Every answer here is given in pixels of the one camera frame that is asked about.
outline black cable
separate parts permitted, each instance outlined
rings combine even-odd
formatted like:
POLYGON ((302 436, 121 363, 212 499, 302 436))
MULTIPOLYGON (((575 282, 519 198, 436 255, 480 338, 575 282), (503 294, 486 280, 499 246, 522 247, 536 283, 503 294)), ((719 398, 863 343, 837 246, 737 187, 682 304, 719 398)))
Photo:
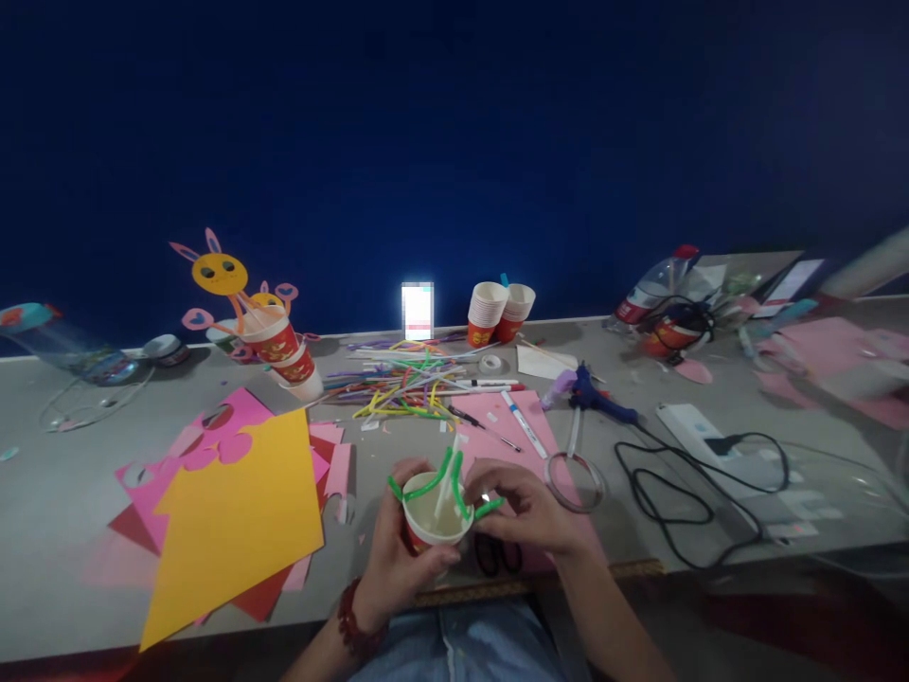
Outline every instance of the black cable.
POLYGON ((723 476, 726 476, 727 478, 736 481, 740 485, 743 485, 752 490, 760 491, 762 493, 772 494, 772 493, 779 493, 780 491, 786 490, 786 488, 789 486, 789 458, 786 456, 786 451, 783 450, 782 446, 776 441, 776 439, 774 439, 771 436, 768 436, 767 434, 759 433, 757 431, 749 431, 748 433, 737 434, 735 436, 729 436, 724 439, 714 439, 713 440, 713 443, 716 446, 718 446, 721 449, 721 451, 724 451, 724 452, 728 452, 736 444, 738 444, 742 440, 749 438, 751 436, 761 436, 762 438, 769 440, 774 445, 777 452, 779 453, 780 461, 783 466, 783 480, 777 488, 774 488, 773 490, 765 490, 758 486, 752 485, 751 483, 748 483, 747 481, 743 481, 740 478, 738 478, 737 476, 732 476, 731 474, 728 474, 723 469, 720 469, 711 464, 707 464, 705 462, 700 461, 699 459, 692 456, 684 448, 669 445, 668 443, 666 443, 663 440, 654 436, 650 431, 648 431, 646 428, 641 426, 641 424, 638 422, 633 423, 632 426, 634 428, 636 428, 638 431, 640 431, 641 433, 650 437, 652 440, 656 440, 656 442, 658 442, 660 444, 660 447, 649 448, 649 447, 644 447, 642 445, 635 445, 634 443, 621 441, 621 442, 618 442, 615 444, 615 456, 618 458, 618 463, 621 464, 622 469, 625 472, 625 476, 628 477, 629 485, 631 486, 631 489, 632 489, 632 496, 634 497, 634 501, 637 503, 637 506, 640 508, 640 510, 644 513, 645 516, 647 516, 651 521, 654 521, 655 523, 657 523, 659 525, 660 530, 663 532, 663 536, 666 538, 666 542, 669 545, 669 549, 672 550, 672 553, 675 554, 675 556, 677 556, 682 563, 684 563, 685 565, 687 565, 690 568, 694 568, 697 570, 714 568, 718 565, 721 565, 726 559, 729 558, 729 556, 733 552, 737 551, 738 549, 742 549, 743 547, 749 547, 751 545, 755 545, 755 544, 763 541, 764 530, 763 530, 763 527, 760 525, 760 522, 758 521, 758 519, 746 507, 744 507, 738 500, 736 500, 732 495, 727 493, 722 488, 722 486, 720 486, 713 479, 713 477, 710 476, 710 474, 708 474, 706 472, 706 470, 710 470, 710 471, 717 472, 718 474, 722 474, 723 476), (705 526, 705 525, 709 524, 710 522, 712 522, 713 519, 715 518, 715 514, 714 514, 713 510, 710 509, 710 507, 707 505, 707 503, 704 501, 704 499, 702 497, 700 497, 699 495, 692 493, 691 491, 687 491, 687 490, 680 488, 676 484, 672 483, 671 481, 666 480, 659 474, 655 474, 654 472, 652 472, 649 469, 644 469, 641 467, 639 467, 637 469, 633 469, 633 470, 629 469, 628 464, 626 464, 626 462, 625 462, 625 458, 622 457, 622 453, 621 453, 622 447, 631 448, 633 450, 637 450, 638 452, 649 453, 652 455, 656 455, 656 454, 659 454, 662 452, 671 452, 673 455, 675 455, 676 457, 678 457, 682 461, 684 461, 686 464, 688 464, 698 474, 700 474, 704 478, 704 480, 706 480, 707 483, 709 483, 710 486, 712 486, 714 488, 714 490, 716 490, 717 493, 720 494, 721 497, 732 502, 732 504, 734 504, 738 509, 740 509, 742 511, 742 513, 744 513, 745 516, 747 516, 748 519, 754 524, 755 528, 757 528, 757 532, 755 533, 755 535, 753 537, 749 538, 748 540, 744 540, 739 543, 734 543, 730 547, 727 547, 720 554, 720 556, 716 560, 714 560, 711 564, 697 565, 694 562, 689 561, 688 558, 676 546, 675 541, 672 539, 672 534, 669 532, 669 527, 673 526, 673 525, 705 526), (642 481, 642 476, 650 476, 652 478, 655 478, 656 480, 660 481, 663 485, 665 485, 665 486, 671 488, 672 490, 676 491, 677 493, 681 493, 681 494, 685 495, 686 497, 697 502, 701 506, 701 509, 704 510, 704 518, 701 518, 701 519, 670 518, 670 517, 666 517, 663 514, 661 514, 659 512, 659 510, 657 510, 656 505, 653 503, 653 500, 651 499, 651 497, 648 495, 647 490, 645 490, 644 484, 642 481))

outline bracelet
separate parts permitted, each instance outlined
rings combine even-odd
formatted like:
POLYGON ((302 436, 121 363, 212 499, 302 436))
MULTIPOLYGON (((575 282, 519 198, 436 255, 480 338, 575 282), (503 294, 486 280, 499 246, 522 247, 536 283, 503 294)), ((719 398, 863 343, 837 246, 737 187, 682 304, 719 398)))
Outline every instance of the bracelet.
POLYGON ((358 584, 360 584, 360 579, 355 578, 341 595, 341 603, 338 604, 338 632, 341 633, 350 655, 366 661, 379 651, 382 640, 388 634, 388 623, 374 635, 364 635, 360 631, 360 628, 357 627, 357 617, 353 615, 353 595, 357 591, 358 584))

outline smartphone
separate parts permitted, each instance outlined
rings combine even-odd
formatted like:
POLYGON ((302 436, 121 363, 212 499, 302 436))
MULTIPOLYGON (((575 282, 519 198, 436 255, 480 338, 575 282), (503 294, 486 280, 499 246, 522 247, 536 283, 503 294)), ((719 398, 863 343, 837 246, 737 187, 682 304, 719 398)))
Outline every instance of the smartphone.
POLYGON ((428 341, 433 337, 433 308, 432 282, 401 284, 401 316, 405 339, 428 341))

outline tape roll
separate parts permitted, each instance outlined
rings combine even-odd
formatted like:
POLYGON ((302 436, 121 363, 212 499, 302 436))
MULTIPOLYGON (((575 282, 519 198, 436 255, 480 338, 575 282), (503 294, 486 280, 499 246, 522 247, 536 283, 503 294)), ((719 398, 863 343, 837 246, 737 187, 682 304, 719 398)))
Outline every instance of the tape roll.
POLYGON ((498 355, 487 353, 480 358, 480 374, 495 374, 502 369, 502 359, 498 355))

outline right hand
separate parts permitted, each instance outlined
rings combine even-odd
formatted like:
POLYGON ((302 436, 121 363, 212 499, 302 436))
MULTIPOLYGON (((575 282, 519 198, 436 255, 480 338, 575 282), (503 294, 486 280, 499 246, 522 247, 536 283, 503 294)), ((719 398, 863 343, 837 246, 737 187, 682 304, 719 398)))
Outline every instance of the right hand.
POLYGON ((498 459, 478 459, 467 476, 464 500, 476 503, 481 501, 480 495, 491 490, 504 497, 517 515, 491 513, 474 524, 480 532, 557 555, 583 548, 584 539, 573 514, 528 469, 498 459))

